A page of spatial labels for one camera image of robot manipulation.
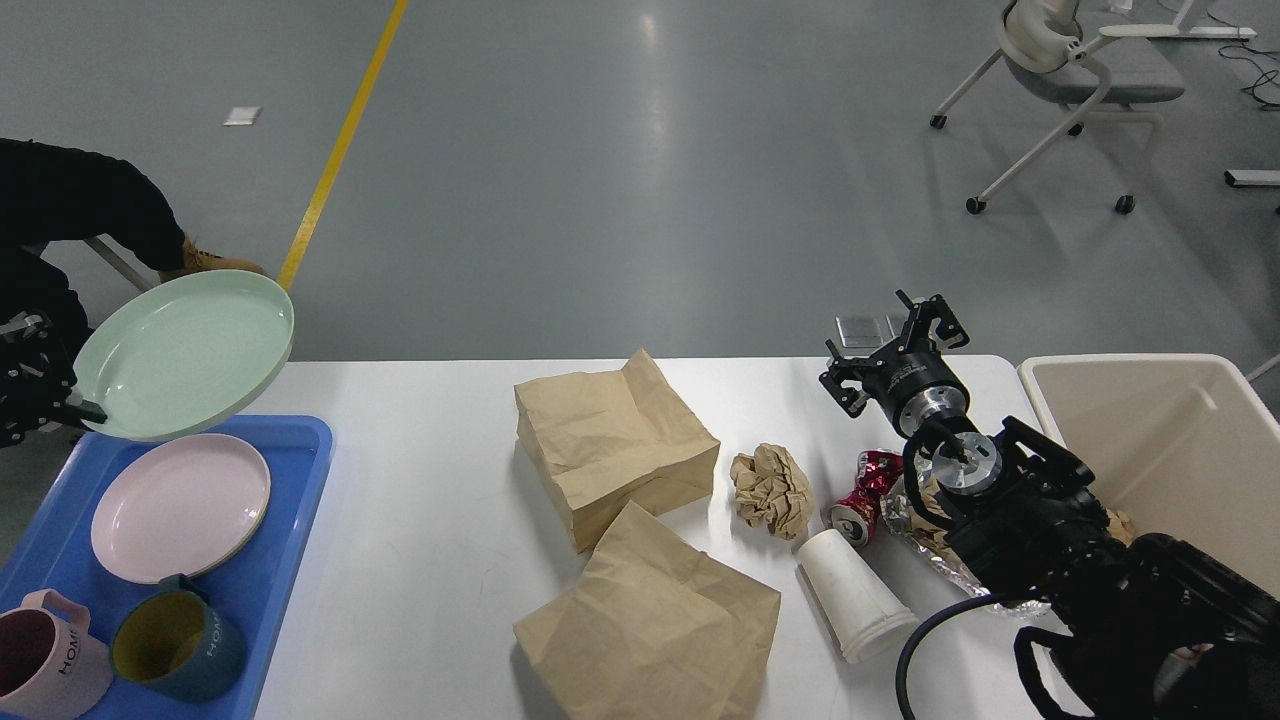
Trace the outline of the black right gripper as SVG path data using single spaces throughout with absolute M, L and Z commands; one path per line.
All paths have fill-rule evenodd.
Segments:
M 819 383 L 850 418 L 859 418 L 873 397 L 895 432 L 913 437 L 931 418 L 968 414 L 970 393 L 941 351 L 965 347 L 972 340 L 942 295 L 911 299 L 904 290 L 895 295 L 908 318 L 893 343 L 869 357 L 846 357 L 827 340 L 829 361 Z

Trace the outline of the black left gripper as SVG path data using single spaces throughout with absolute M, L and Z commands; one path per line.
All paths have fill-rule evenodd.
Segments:
M 50 423 L 104 424 L 108 414 L 101 406 L 68 400 L 74 384 L 70 357 L 49 316 L 17 311 L 3 324 L 1 446 L 15 446 Z

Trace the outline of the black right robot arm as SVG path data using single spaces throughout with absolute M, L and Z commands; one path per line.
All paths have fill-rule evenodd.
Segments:
M 924 638 L 991 605 L 1044 602 L 1066 633 L 1023 626 L 1020 683 L 1043 719 L 1065 710 L 1044 685 L 1042 647 L 1093 719 L 1275 719 L 1277 601 L 1193 544 L 1164 533 L 1124 543 L 1089 492 L 1094 473 L 1070 450 L 1006 416 L 997 434 L 970 420 L 970 395 L 943 359 L 969 336 L 941 295 L 899 292 L 900 332 L 865 357 L 827 342 L 819 380 L 851 418 L 877 402 L 904 439 L 902 486 L 916 515 L 986 589 L 934 612 L 895 669 L 900 714 Z

